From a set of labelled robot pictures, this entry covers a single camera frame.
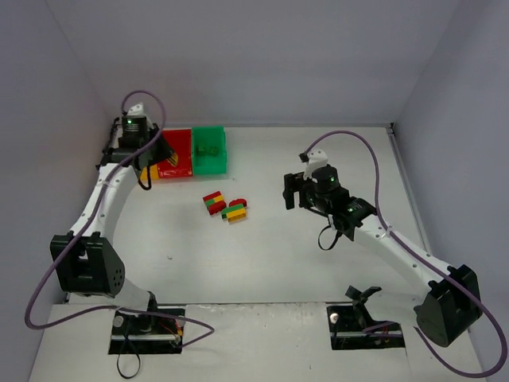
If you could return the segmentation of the small green lego brick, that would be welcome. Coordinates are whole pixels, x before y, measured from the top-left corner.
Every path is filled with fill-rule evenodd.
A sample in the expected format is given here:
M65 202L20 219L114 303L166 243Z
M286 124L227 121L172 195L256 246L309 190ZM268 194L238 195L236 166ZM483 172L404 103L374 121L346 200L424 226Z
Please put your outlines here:
M217 147L212 146L212 147L210 147L210 148L209 148L208 154L209 154L210 156L215 157L215 156L217 156L217 155L219 154L219 150L218 150L218 148L217 148Z

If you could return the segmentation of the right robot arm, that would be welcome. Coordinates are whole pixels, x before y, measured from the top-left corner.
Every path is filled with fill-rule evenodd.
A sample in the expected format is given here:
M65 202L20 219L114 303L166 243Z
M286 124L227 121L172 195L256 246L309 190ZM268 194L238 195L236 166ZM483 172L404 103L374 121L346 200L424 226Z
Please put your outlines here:
M311 177L288 173L283 181L287 209L300 207L325 217L338 237L379 255L414 287L417 326L435 345L451 345L481 317L481 309L470 299L480 297L476 273L466 265L453 267L414 244L396 240L395 231L383 227L373 205L353 197L340 185L335 167L318 168Z

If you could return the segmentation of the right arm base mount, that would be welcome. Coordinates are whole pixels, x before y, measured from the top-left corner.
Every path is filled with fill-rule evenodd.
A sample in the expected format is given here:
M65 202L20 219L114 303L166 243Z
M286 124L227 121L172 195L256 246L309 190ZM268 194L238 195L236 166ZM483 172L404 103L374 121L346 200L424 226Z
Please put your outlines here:
M334 351L404 349L398 323L377 322L367 310L350 304L326 306L331 349Z

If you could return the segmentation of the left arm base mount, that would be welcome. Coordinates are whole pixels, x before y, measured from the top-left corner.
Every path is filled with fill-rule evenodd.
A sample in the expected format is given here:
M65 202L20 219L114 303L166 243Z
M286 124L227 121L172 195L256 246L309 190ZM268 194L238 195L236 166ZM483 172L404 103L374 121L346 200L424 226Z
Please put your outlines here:
M172 355L182 353L182 320L116 312L110 355Z

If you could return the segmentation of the red plastic bin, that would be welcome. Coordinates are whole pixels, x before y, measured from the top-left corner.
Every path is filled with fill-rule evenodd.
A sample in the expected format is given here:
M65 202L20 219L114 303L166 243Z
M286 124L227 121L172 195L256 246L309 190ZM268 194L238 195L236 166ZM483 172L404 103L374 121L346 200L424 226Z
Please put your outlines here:
M163 136L167 143L176 151L177 164L174 166L168 160L157 164L160 179L191 177L192 176L192 131L165 130Z

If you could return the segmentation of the green curved lego brick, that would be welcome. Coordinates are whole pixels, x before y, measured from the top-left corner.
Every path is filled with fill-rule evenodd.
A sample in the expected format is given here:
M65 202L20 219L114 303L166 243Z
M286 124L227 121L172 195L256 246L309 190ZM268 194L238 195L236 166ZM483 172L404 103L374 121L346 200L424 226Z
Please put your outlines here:
M198 156L205 156L208 154L208 148L205 145L197 145L196 154Z

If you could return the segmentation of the yellow plastic bin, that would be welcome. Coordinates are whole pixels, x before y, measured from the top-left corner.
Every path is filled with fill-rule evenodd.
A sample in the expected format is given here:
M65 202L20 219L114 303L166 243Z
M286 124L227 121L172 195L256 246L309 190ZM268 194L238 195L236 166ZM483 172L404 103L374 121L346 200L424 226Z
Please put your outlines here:
M142 181L147 181L148 177L150 177L151 181L157 181L160 179L157 166L151 166L148 170L144 169L140 174L140 179Z

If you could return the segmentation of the red green yellow lego stack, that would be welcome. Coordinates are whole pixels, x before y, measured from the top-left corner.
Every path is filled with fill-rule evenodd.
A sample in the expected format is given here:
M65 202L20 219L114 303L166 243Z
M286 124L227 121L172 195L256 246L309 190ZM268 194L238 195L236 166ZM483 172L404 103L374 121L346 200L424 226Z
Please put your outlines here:
M204 196L203 202L210 216L222 212L227 207L223 194L220 191Z

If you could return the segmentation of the green plastic bin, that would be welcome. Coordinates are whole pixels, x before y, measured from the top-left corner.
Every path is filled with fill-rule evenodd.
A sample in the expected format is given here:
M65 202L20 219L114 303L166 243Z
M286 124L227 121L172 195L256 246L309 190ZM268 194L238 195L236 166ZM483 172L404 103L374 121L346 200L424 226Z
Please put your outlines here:
M208 150L215 146L219 154L198 156L196 146L205 145ZM192 128L192 168L194 175L217 175L227 172L227 140L222 126Z

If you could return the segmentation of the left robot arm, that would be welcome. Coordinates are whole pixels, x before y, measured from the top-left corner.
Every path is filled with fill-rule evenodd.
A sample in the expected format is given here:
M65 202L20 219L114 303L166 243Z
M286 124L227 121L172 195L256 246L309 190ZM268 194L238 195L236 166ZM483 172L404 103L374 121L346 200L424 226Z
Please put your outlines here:
M121 122L119 143L104 151L98 181L84 211L68 233L52 238L50 252L63 291L97 304L154 311L153 293L127 278L113 235L141 172L166 159L176 163L178 157L146 115L129 113Z

